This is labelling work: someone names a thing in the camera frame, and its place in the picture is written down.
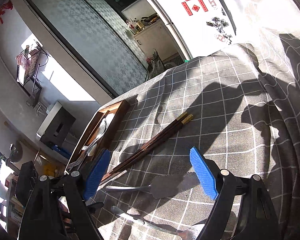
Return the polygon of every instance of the spoon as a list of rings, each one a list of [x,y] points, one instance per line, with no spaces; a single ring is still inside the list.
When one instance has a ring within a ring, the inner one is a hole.
[[[118,208],[117,206],[112,206],[111,211],[114,214],[116,214],[116,215],[118,215],[122,218],[125,218],[129,221],[135,222],[138,225],[142,225],[142,226],[152,228],[152,229],[155,229],[155,230],[158,230],[158,231],[161,231],[161,232],[165,232],[165,233],[168,233],[168,234],[172,234],[172,235],[175,235],[175,236],[180,236],[182,238],[182,240],[196,240],[197,237],[199,236],[201,230],[204,227],[204,224],[196,224],[196,225],[193,225],[193,226],[187,228],[186,230],[184,230],[182,232],[171,231],[171,230],[167,230],[165,228],[161,228],[161,227],[155,226],[153,224],[150,224],[150,223],[148,223],[148,222],[146,222],[142,219],[135,219],[131,215],[127,214],[126,212],[124,212],[123,210]]]

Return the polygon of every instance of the kitchen cabinet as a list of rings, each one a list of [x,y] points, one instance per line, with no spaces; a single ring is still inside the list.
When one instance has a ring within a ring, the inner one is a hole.
[[[175,43],[162,20],[157,20],[137,33],[134,39],[147,57],[152,56],[154,49],[156,49],[162,61],[178,53]]]

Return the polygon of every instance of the tablecloth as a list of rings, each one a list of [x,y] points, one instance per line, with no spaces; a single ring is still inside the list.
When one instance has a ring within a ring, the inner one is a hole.
[[[118,218],[112,205],[168,229],[184,230],[208,217],[214,202],[200,185],[162,199],[104,190],[191,172],[192,146],[235,176],[262,177],[282,237],[299,223],[300,11],[292,0],[252,0],[245,13],[246,43],[169,69],[108,103],[127,99],[131,104],[111,143],[109,170],[182,112],[194,119],[125,174],[100,186],[90,202],[105,204],[93,214],[104,239],[180,239]],[[239,206],[236,196],[223,238],[231,235]]]

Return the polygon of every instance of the blue rubber pad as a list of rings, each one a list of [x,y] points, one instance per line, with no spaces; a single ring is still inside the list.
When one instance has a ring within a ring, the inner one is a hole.
[[[218,196],[216,180],[214,179],[213,174],[211,173],[208,166],[204,162],[204,159],[201,157],[200,153],[195,147],[192,147],[190,150],[190,162],[194,168],[195,173],[197,174],[197,177],[205,194],[208,195],[212,200],[216,200]]]
[[[87,180],[84,193],[82,195],[83,199],[87,201],[90,197],[94,196],[96,193],[100,181],[103,175],[106,173],[107,168],[110,163],[110,152],[109,150],[104,150],[100,160],[94,166],[93,170],[90,172]]]

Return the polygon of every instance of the red diamond sticker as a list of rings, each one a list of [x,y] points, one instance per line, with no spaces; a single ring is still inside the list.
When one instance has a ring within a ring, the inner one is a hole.
[[[192,9],[193,9],[193,10],[195,10],[195,11],[197,12],[197,11],[199,11],[200,7],[199,7],[199,6],[196,6],[196,5],[194,5],[194,6],[192,7]]]

